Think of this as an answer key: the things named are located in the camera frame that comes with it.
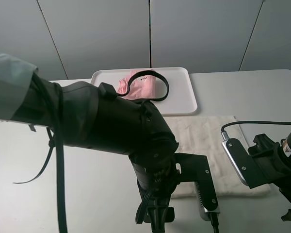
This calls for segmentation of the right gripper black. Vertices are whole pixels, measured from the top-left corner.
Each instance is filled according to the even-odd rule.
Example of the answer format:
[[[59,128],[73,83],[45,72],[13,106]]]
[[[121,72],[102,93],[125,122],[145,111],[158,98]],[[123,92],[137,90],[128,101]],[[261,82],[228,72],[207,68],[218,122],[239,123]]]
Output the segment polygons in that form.
[[[282,143],[274,142],[265,134],[259,134],[255,136],[254,143],[248,149],[249,155],[268,183],[275,184],[291,203],[291,134]],[[291,221],[291,209],[281,219]]]

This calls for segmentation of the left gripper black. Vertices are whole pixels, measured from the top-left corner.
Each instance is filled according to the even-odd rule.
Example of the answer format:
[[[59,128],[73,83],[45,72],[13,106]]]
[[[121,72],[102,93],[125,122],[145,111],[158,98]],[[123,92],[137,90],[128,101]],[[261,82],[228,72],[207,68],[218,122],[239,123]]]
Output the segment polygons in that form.
[[[135,223],[149,223],[153,233],[163,233],[165,223],[172,222],[175,218],[174,208],[169,207],[169,202],[179,184],[180,172],[176,168],[176,156],[160,159],[133,155],[132,166],[141,197]]]

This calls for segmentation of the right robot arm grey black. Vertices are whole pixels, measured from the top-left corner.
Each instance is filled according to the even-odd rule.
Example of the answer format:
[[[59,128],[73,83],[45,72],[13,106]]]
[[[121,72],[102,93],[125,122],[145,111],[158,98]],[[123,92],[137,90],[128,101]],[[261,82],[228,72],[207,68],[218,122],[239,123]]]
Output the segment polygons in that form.
[[[274,142],[264,133],[256,135],[253,142],[255,145],[248,149],[248,153],[265,181],[276,185],[291,203],[291,132],[280,142]],[[291,209],[281,219],[291,221]]]

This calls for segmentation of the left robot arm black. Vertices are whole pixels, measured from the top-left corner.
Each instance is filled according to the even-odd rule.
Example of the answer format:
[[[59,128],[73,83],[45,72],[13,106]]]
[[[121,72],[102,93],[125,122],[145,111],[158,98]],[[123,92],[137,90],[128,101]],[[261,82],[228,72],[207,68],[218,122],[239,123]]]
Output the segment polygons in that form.
[[[177,185],[178,143],[154,100],[127,100],[107,83],[60,86],[38,76],[38,68],[0,53],[0,120],[45,126],[56,151],[59,231],[67,232],[64,146],[127,155],[141,196],[137,224],[154,233],[174,220],[169,206]]]

